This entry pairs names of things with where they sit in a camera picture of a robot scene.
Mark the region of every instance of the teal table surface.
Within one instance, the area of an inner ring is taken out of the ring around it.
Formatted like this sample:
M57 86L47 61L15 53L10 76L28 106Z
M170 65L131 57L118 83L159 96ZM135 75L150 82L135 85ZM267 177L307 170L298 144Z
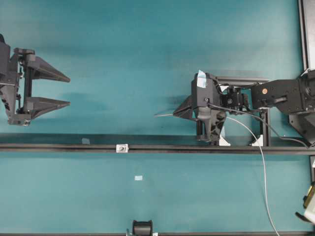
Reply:
M270 80L302 72L295 0L0 0L0 33L71 78L33 83L33 96L70 107L19 127L2 106L1 133L193 135L194 122L153 115L176 109L199 69ZM271 118L298 137L277 109ZM259 133L255 120L237 119ZM231 121L225 133L249 137ZM266 159L277 229L312 230L294 215L308 157ZM3 233L124 232L133 219L158 232L272 230L259 155L2 152L0 209Z

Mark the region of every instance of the black metal rail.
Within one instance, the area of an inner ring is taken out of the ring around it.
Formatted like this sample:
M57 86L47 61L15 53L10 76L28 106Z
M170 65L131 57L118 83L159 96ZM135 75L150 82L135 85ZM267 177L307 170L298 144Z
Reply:
M281 236L310 236L313 232L279 232ZM273 236L274 232L210 232L210 233L159 233L159 236ZM99 234L0 234L0 236L126 236L122 233Z
M315 147L262 147L264 154L315 155ZM21 152L98 152L116 153L116 145L84 144L0 144L0 151ZM194 146L194 145L129 145L129 153L205 153L260 154L251 146Z

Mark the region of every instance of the cable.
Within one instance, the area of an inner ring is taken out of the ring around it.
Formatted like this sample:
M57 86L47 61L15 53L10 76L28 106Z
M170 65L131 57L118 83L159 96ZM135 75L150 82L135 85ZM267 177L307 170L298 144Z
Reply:
M270 210L269 210L268 191L267 191L266 163L265 163L265 157L264 157L264 153L262 152L261 145L260 145L258 139L256 138L256 136L254 135L254 133L246 125L244 125L240 121L238 121L236 119L233 119L233 118L230 118L230 117L227 117L227 119L230 119L230 120L232 120L232 121L242 125L243 127L245 127L252 134L252 136L256 139L256 142L258 143L258 146L259 146L259 149L260 149L260 152L261 152L261 157L262 157L262 164L263 164L263 168L264 168L265 204L266 204L266 209L267 209L267 213L268 213L268 218L269 218L270 224L271 224L272 228L274 229L274 231L276 232L277 236L280 236L280 234L278 233L278 231L277 231L277 229L276 229L276 227L274 225L274 222L273 222L273 220L271 218L271 214L270 214Z
M231 109L231 108L226 108L226 107L217 106L217 105L214 105L214 104L212 104L212 103L208 103L208 105L211 106L211 107L217 108L217 109L226 110L226 111L229 111L229 112L242 113L242 114L245 114L245 115L249 115L249 116L251 116L251 117L254 117L254 118L260 120L261 122L263 122L265 125L267 125L267 126L278 136L279 139L281 139L281 140L294 141L294 142L300 143L300 144L302 144L303 146L309 148L309 146L308 146L305 142L302 142L302 141L300 141L300 140L298 140L298 139L285 138L285 137L280 136L280 135L277 133L277 131L276 131L270 124L268 124L266 121L264 121L264 120L263 120L262 118L260 118L259 116L253 115L253 114L248 113L248 112L243 112L243 111L238 111L238 110L234 110L234 109Z

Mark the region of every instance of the white label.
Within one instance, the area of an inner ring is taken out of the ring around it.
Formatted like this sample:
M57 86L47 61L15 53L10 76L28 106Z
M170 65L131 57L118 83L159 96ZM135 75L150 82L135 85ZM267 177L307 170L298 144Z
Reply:
M82 144L90 144L90 140L86 138L82 138Z
M134 176L135 181L142 181L143 177L142 176Z
M206 86L207 86L206 74L205 72L199 70L197 75L197 87L206 88Z

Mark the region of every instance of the parallel jaw gripper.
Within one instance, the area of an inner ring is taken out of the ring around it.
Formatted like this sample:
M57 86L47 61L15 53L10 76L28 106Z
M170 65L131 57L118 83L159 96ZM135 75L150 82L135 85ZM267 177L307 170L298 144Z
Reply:
M21 107L19 82L24 78L24 98ZM32 81L35 79L70 82L63 73L42 58L34 50L15 48L10 57L10 46L0 34L0 97L5 106L8 123L29 125L32 119L70 105L70 102L32 97Z

